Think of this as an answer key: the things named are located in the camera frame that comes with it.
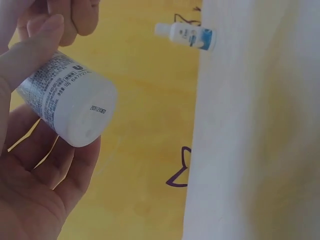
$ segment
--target yellow surface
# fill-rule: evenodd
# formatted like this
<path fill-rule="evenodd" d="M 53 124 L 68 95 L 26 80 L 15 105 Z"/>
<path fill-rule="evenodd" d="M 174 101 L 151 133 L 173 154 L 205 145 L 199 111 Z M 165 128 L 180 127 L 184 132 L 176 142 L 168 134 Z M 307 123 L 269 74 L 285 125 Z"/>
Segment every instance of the yellow surface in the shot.
<path fill-rule="evenodd" d="M 181 239 L 186 188 L 166 181 L 182 167 L 181 147 L 191 147 L 199 53 L 155 37 L 154 26 L 175 13 L 200 20 L 196 6 L 201 0 L 105 0 L 96 32 L 62 49 L 111 79 L 119 98 L 89 191 L 59 240 Z M 21 103 L 14 93 L 11 107 Z M 186 171 L 177 183 L 187 179 Z"/>

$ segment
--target purple line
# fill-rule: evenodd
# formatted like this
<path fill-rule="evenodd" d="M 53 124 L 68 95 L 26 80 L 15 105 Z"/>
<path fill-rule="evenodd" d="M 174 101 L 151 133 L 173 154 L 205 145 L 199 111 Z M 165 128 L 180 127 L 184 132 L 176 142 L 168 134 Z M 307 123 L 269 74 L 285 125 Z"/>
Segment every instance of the purple line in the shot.
<path fill-rule="evenodd" d="M 179 183 L 175 183 L 175 180 L 185 171 L 188 169 L 187 165 L 186 165 L 186 161 L 185 161 L 185 151 L 188 151 L 189 153 L 191 153 L 191 148 L 187 147 L 187 146 L 183 146 L 181 148 L 181 162 L 182 162 L 182 168 L 175 174 L 173 175 L 168 181 L 166 181 L 166 184 L 174 187 L 174 188 L 185 188 L 188 186 L 187 183 L 183 183 L 183 184 L 179 184 Z"/>

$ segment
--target white plastic bottle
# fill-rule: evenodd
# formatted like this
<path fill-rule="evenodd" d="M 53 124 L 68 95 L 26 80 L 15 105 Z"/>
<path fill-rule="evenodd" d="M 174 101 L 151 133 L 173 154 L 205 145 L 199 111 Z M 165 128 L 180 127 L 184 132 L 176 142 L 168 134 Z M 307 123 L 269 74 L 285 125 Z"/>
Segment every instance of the white plastic bottle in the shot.
<path fill-rule="evenodd" d="M 175 22 L 172 25 L 158 23 L 155 26 L 155 34 L 169 37 L 174 43 L 206 51 L 212 51 L 216 43 L 215 31 L 188 23 Z"/>
<path fill-rule="evenodd" d="M 111 120 L 117 101 L 112 82 L 61 52 L 27 78 L 17 92 L 70 145 L 89 145 Z"/>

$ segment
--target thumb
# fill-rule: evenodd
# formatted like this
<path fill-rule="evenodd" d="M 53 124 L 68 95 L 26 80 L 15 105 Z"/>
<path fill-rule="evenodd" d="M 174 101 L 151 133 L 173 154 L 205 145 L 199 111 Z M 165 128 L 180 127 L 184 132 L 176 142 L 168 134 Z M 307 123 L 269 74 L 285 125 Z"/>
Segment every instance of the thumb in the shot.
<path fill-rule="evenodd" d="M 64 18 L 48 18 L 39 32 L 15 44 L 0 56 L 0 88 L 5 84 L 13 92 L 27 77 L 50 60 L 64 32 Z"/>

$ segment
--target blue label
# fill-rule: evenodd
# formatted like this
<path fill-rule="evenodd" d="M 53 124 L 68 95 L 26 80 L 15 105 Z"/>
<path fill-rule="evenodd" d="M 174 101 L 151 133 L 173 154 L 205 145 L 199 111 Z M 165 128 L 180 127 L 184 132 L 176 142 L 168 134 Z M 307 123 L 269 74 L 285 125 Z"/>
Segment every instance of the blue label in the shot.
<path fill-rule="evenodd" d="M 203 46 L 199 47 L 202 50 L 209 50 L 211 45 L 213 32 L 210 29 L 202 29 L 201 34 L 199 36 L 199 41 L 203 42 Z"/>

